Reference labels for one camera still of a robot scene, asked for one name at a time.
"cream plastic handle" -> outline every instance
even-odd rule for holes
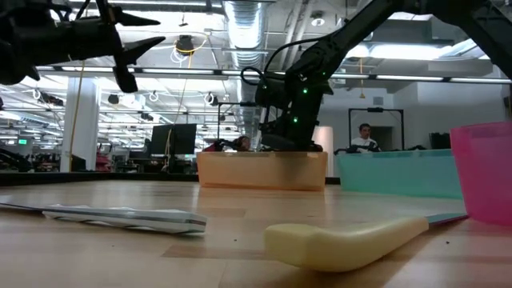
[[[424,217],[365,223],[338,231],[279,224],[266,228],[265,250],[293,266],[344,272],[378,260],[428,229]]]

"pink plastic cup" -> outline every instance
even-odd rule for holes
[[[512,226],[512,122],[455,128],[450,137],[468,215]]]

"wooden table surface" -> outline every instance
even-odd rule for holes
[[[106,228],[0,209],[0,281],[8,287],[512,287],[512,228],[466,220],[427,232],[380,261],[320,274],[272,261],[262,233],[462,212],[458,200],[342,193],[200,189],[180,182],[82,182],[0,188],[17,204],[191,210],[205,234]]]

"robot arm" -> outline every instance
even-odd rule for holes
[[[99,16],[80,18],[90,0],[71,21],[71,8],[52,0],[4,0],[0,2],[0,83],[13,85],[25,76],[39,80],[36,66],[101,56],[114,56],[114,74],[123,92],[137,91],[135,77],[128,65],[165,37],[154,37],[122,44],[115,25],[149,26],[157,21],[136,17],[96,0]],[[52,19],[55,12],[60,22]]]
[[[399,11],[433,14],[461,27],[512,78],[512,22],[491,0],[373,0],[343,28],[318,39],[285,75],[260,75],[256,103],[282,110],[276,121],[261,125],[262,144],[278,150],[317,150],[311,138],[318,111],[323,95],[333,93],[327,80],[352,48]]]

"teal plastic bin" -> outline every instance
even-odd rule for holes
[[[344,191],[460,198],[451,150],[416,150],[337,156]]]

